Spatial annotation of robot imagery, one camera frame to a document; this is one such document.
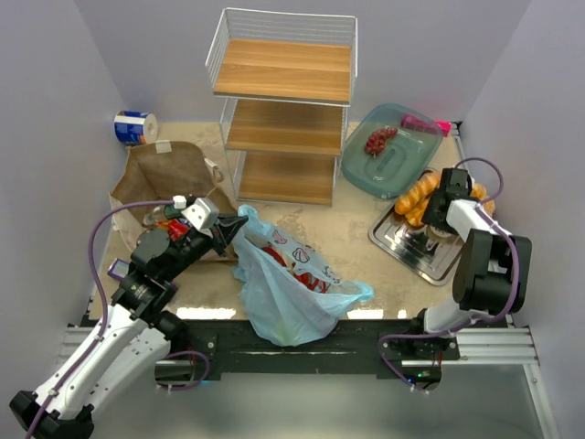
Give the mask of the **twisted sugar donut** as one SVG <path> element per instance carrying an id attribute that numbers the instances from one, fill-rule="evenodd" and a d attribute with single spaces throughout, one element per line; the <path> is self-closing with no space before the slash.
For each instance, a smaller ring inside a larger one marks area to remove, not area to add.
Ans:
<path id="1" fill-rule="evenodd" d="M 489 198 L 489 196 L 487 193 L 487 189 L 483 184 L 475 182 L 473 184 L 470 196 L 482 202 L 486 214 L 490 217 L 493 217 L 495 213 L 495 202 L 493 200 L 484 202 L 486 199 Z"/>

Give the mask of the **red candy bag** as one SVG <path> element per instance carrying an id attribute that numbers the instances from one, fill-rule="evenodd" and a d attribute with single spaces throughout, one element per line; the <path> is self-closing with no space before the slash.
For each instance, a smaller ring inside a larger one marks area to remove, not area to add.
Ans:
<path id="1" fill-rule="evenodd" d="M 190 230 L 190 226 L 180 219 L 157 221 L 156 228 L 164 230 L 171 241 L 178 241 Z"/>

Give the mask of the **brown paper grocery bag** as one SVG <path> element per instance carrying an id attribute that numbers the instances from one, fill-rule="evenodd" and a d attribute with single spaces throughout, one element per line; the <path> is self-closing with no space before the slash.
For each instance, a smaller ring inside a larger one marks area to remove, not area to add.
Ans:
<path id="1" fill-rule="evenodd" d="M 207 197 L 222 213 L 234 213 L 220 186 L 221 169 L 197 146 L 185 141 L 156 141 L 127 149 L 122 177 L 109 194 L 110 206 L 166 200 L 175 195 Z"/>

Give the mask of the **red toy lobster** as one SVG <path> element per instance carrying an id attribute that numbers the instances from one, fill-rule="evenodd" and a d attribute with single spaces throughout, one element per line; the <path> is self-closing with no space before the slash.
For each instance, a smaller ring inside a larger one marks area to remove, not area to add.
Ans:
<path id="1" fill-rule="evenodd" d="M 304 268 L 297 267 L 296 261 L 286 253 L 277 251 L 271 246 L 264 246 L 261 249 L 269 254 L 280 266 L 309 290 L 320 294 L 325 294 L 328 291 L 330 283 L 318 279 L 313 274 L 307 272 Z"/>

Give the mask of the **light blue plastic bag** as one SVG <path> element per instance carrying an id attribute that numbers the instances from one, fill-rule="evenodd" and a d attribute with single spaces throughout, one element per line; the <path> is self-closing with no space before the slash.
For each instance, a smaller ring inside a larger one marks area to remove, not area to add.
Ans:
<path id="1" fill-rule="evenodd" d="M 338 321 L 359 303 L 374 297 L 374 288 L 340 278 L 312 246 L 260 219 L 258 211 L 242 205 L 248 222 L 232 242 L 238 257 L 233 275 L 242 282 L 240 300 L 255 333 L 279 347 L 296 347 L 327 337 Z M 330 283 L 325 294 L 300 284 L 261 248 L 286 253 L 318 279 Z"/>

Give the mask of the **green label water bottle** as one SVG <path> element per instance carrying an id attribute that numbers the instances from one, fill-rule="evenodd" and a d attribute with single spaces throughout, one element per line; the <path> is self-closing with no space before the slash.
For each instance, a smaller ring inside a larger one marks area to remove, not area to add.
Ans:
<path id="1" fill-rule="evenodd" d="M 175 208 L 173 204 L 161 205 L 155 207 L 144 216 L 143 225 L 146 227 L 155 227 L 158 223 L 179 219 L 181 217 L 181 210 Z"/>

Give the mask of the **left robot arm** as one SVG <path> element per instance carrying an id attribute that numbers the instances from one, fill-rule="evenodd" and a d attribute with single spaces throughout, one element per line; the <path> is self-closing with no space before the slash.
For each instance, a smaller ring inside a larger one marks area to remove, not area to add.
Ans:
<path id="1" fill-rule="evenodd" d="M 47 381 L 10 402 L 27 437 L 90 437 L 99 413 L 132 377 L 183 342 L 187 324 L 165 308 L 175 278 L 208 252 L 223 253 L 247 220 L 219 214 L 176 240 L 160 228 L 143 232 L 101 321 Z"/>

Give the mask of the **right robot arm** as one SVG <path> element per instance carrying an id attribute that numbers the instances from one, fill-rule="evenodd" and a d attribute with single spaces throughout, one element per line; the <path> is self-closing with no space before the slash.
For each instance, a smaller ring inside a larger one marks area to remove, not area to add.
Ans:
<path id="1" fill-rule="evenodd" d="M 512 234 L 472 196 L 472 179 L 445 168 L 423 214 L 425 225 L 463 240 L 452 297 L 420 313 L 422 333 L 448 337 L 477 322 L 494 323 L 520 311 L 526 301 L 532 242 Z"/>

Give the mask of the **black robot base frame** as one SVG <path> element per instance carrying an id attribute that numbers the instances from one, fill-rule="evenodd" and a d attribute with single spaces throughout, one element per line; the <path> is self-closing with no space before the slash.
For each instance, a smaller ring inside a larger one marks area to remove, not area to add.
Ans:
<path id="1" fill-rule="evenodd" d="M 441 362 L 460 357 L 453 338 L 413 336 L 417 322 L 342 320 L 322 339 L 278 347 L 258 337 L 247 320 L 164 319 L 163 329 L 146 327 L 132 335 L 118 365 L 155 364 L 163 383 L 180 384 L 188 373 L 203 380 L 228 374 L 373 375 L 398 372 L 417 384 L 436 383 Z"/>

